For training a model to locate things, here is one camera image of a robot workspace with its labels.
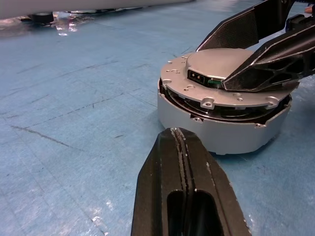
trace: blue floor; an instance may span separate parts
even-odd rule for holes
[[[137,175],[163,130],[162,65],[257,2],[0,21],[0,236],[130,235]],[[253,236],[315,235],[314,92],[305,79],[261,150],[216,156]]]

